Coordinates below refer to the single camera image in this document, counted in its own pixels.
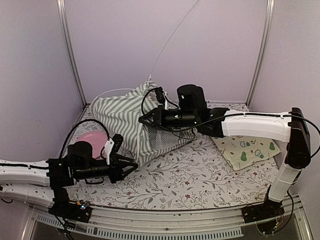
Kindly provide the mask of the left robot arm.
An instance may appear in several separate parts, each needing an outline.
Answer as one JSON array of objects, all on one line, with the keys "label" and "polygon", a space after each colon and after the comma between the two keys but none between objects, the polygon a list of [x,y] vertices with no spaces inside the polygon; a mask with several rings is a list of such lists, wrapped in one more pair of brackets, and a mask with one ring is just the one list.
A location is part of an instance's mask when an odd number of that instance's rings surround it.
[{"label": "left robot arm", "polygon": [[108,140],[100,152],[100,159],[93,158],[92,145],[78,141],[67,147],[61,158],[50,158],[31,165],[27,162],[0,162],[0,181],[4,184],[23,184],[48,187],[53,191],[52,203],[63,216],[74,213],[66,187],[75,182],[108,177],[111,183],[122,181],[138,168],[134,159],[118,154],[119,143]]}]

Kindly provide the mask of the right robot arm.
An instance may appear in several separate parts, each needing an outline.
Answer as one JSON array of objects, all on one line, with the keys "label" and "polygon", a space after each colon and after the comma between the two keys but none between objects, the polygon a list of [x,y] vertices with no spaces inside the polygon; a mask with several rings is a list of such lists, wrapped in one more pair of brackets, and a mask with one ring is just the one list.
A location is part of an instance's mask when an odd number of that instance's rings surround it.
[{"label": "right robot arm", "polygon": [[265,202],[258,208],[262,218],[269,218],[278,210],[278,203],[284,199],[302,169],[311,162],[308,120],[297,107],[282,113],[208,108],[203,89],[187,84],[177,89],[179,108],[167,109],[162,89],[158,87],[154,91],[160,105],[148,113],[144,112],[138,119],[141,124],[171,133],[197,129],[210,137],[256,137],[287,144],[284,162],[267,191]]}]

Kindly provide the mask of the striped fabric pet tent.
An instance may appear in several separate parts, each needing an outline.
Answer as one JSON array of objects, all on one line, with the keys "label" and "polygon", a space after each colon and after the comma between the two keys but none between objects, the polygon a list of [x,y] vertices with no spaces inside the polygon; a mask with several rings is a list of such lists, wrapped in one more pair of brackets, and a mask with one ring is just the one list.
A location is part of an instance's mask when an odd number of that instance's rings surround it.
[{"label": "striped fabric pet tent", "polygon": [[121,88],[98,95],[92,101],[92,116],[103,123],[110,135],[123,136],[122,147],[130,151],[141,167],[151,160],[182,147],[195,138],[191,130],[171,133],[139,122],[139,117],[158,106],[156,95],[146,93],[157,84],[147,80],[137,88]]}]

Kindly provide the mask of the avocado print cushion mat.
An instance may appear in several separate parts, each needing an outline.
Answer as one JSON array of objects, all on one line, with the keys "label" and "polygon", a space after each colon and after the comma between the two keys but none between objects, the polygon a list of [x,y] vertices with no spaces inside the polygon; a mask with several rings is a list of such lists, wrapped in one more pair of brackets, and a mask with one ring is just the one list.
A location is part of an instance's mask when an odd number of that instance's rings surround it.
[{"label": "avocado print cushion mat", "polygon": [[281,150],[269,138],[251,136],[213,137],[214,144],[230,167],[239,171],[278,155]]}]

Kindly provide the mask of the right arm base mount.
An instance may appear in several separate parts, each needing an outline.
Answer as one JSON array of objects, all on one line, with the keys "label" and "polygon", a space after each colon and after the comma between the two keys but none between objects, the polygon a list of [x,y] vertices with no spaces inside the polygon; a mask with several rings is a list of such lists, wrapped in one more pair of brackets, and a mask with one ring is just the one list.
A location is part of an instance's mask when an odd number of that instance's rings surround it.
[{"label": "right arm base mount", "polygon": [[275,202],[268,198],[260,204],[248,204],[241,209],[244,222],[256,222],[257,229],[264,235],[274,234],[283,220],[285,210],[282,202]]}]

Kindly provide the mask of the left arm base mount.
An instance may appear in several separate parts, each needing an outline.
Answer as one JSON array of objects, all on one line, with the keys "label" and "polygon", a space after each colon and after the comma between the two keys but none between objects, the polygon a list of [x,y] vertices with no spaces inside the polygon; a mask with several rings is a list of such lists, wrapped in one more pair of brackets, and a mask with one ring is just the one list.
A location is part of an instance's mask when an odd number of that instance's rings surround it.
[{"label": "left arm base mount", "polygon": [[66,189],[53,189],[53,205],[48,208],[48,213],[67,220],[88,223],[92,208],[88,201],[71,201]]}]

